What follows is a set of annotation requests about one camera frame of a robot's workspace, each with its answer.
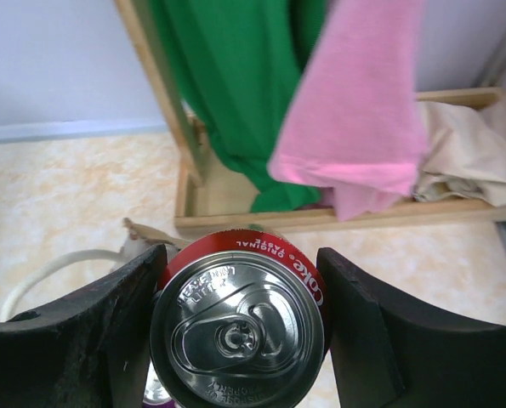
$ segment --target marble floor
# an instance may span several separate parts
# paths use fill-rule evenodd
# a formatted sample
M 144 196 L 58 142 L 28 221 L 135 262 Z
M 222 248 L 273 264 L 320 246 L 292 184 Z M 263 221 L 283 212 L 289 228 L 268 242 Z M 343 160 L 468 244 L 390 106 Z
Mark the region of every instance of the marble floor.
M 117 251 L 124 217 L 174 235 L 179 155 L 167 133 L 0 144 L 0 308 L 25 276 L 67 252 Z M 442 308 L 506 324 L 506 256 L 492 224 L 296 233 L 306 255 L 333 247 L 364 270 Z M 109 261 L 35 286 L 19 311 L 93 281 Z M 299 405 L 338 407 L 331 362 Z

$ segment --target wooden shelf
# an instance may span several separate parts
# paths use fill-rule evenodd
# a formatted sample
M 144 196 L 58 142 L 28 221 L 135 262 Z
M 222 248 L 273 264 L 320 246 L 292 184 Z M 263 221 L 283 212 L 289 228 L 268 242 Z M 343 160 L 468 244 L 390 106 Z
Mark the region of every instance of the wooden shelf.
M 358 229 L 402 225 L 506 221 L 506 207 L 480 200 L 438 202 L 402 201 L 387 211 L 365 214 L 339 223 L 333 210 L 248 213 L 258 191 L 243 175 L 220 163 L 209 149 L 204 126 L 186 114 L 179 90 L 145 0 L 114 0 L 149 78 L 160 110 L 166 117 L 181 154 L 175 226 L 187 238 L 229 225 L 263 224 L 285 231 Z M 481 109 L 498 100 L 499 88 L 477 88 L 419 93 L 432 100 Z
M 499 88 L 464 89 L 419 93 L 418 100 L 433 100 L 481 109 L 497 101 Z M 459 198 L 438 202 L 404 200 L 384 212 L 369 213 L 340 223 L 332 209 L 293 212 L 249 213 L 258 191 L 242 174 L 225 168 L 208 148 L 205 135 L 203 177 L 196 187 L 184 163 L 179 174 L 175 227 L 195 238 L 229 225 L 262 224 L 281 232 L 346 230 L 404 225 L 448 224 L 470 221 L 506 221 L 506 207 L 493 207 L 482 200 Z

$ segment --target fabric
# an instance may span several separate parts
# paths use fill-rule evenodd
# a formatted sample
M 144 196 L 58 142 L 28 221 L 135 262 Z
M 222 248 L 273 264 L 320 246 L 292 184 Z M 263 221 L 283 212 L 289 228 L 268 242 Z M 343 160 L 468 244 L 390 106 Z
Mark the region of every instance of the fabric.
M 319 0 L 151 0 L 180 94 L 222 163 L 259 189 L 253 212 L 293 210 L 318 189 L 273 180 L 267 162 L 325 15 Z
M 127 264 L 137 258 L 147 249 L 156 244 L 164 244 L 168 255 L 168 262 L 175 258 L 177 253 L 187 247 L 190 243 L 179 238 L 174 238 L 159 229 L 148 225 L 136 224 L 130 218 L 125 218 L 122 223 L 128 231 L 126 240 L 122 244 L 119 253 L 122 255 L 122 261 L 116 262 L 110 272 Z
M 426 135 L 414 104 L 424 0 L 340 0 L 285 119 L 274 179 L 329 188 L 338 219 L 409 196 Z
M 429 133 L 430 153 L 421 166 L 415 196 L 481 198 L 506 205 L 506 91 L 481 111 L 419 102 Z

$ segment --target green cloth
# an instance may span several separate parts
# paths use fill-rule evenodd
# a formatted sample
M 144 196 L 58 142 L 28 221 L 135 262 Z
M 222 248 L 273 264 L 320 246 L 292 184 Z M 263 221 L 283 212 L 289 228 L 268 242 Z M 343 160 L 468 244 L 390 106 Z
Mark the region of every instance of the green cloth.
M 325 1 L 151 0 L 151 7 L 179 92 L 206 124 L 213 150 L 259 189 L 251 211 L 319 201 L 314 187 L 273 180 L 267 162 Z

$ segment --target pink towel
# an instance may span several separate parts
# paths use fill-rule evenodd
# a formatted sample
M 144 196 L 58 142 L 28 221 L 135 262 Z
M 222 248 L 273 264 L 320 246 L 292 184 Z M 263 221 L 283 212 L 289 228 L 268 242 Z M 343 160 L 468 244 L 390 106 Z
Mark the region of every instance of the pink towel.
M 423 3 L 333 4 L 287 113 L 270 174 L 333 189 L 325 199 L 340 220 L 384 210 L 416 181 L 427 150 L 414 103 Z

